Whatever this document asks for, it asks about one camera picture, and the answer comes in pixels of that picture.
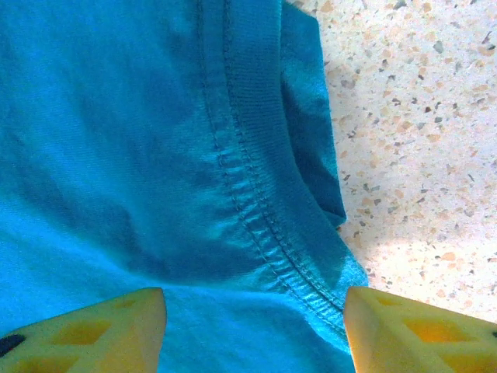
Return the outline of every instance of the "floor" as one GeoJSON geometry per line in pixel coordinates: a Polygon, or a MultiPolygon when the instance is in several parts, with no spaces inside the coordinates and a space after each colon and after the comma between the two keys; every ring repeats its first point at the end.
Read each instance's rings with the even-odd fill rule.
{"type": "Polygon", "coordinates": [[[290,2],[320,23],[371,287],[497,322],[497,2],[290,2]]]}

